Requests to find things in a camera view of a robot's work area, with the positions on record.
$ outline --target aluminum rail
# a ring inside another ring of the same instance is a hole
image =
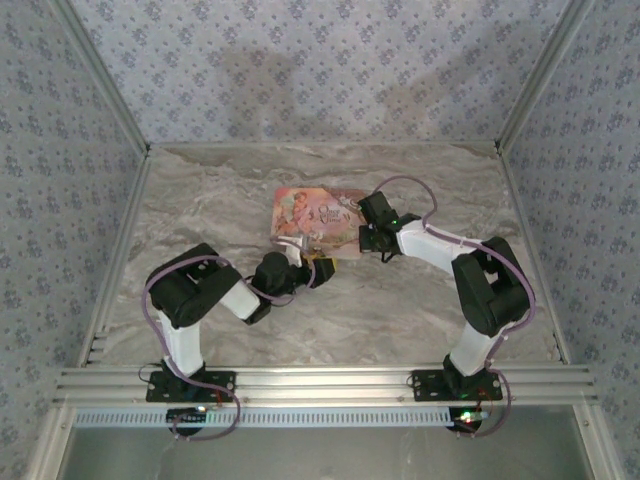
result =
[[[586,366],[558,363],[503,364],[497,367],[504,372],[511,385],[514,406],[597,403],[593,376]],[[416,403],[413,400],[413,392],[407,384],[411,371],[439,368],[439,364],[427,364],[371,367],[216,367],[210,370],[237,372],[236,394],[244,405],[252,407],[469,405],[469,402]],[[152,371],[153,368],[144,370],[143,377]],[[147,384],[140,381],[138,368],[135,367],[67,369],[61,374],[54,402],[72,407],[148,406],[145,401],[146,391]],[[495,403],[504,404],[505,400]]]

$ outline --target glass panel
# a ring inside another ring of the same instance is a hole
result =
[[[244,428],[176,442],[164,428],[75,428],[59,480],[589,479],[569,407],[518,407],[483,439],[444,428]]]

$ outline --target book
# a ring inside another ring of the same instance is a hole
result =
[[[275,192],[271,235],[304,235],[310,253],[356,260],[358,231],[365,223],[358,201],[366,196],[349,188],[281,187]]]

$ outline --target floral pattern wallpaper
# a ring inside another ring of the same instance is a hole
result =
[[[509,154],[572,359],[640,478],[640,6],[598,0]]]
[[[0,9],[0,478],[75,364],[139,156],[44,1]]]
[[[150,143],[493,140],[566,0],[72,0]]]

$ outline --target gray marble floor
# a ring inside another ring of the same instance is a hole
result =
[[[272,249],[272,198],[280,186],[366,190],[391,175],[418,176],[438,197],[435,226],[469,237],[507,238],[534,280],[499,162],[487,153],[451,145],[191,147],[155,150],[151,161],[129,260],[108,320],[105,364],[160,359],[139,305],[146,277],[160,264],[207,242],[243,274],[253,273]],[[399,181],[384,191],[400,213],[422,214],[430,207],[417,184]],[[498,358],[558,358],[541,298],[539,307],[532,326],[513,335]],[[215,307],[203,321],[202,350],[210,365],[441,361],[464,323],[453,278],[416,259],[398,257],[383,265],[377,256],[365,256],[340,262],[329,283],[274,309],[254,326]]]

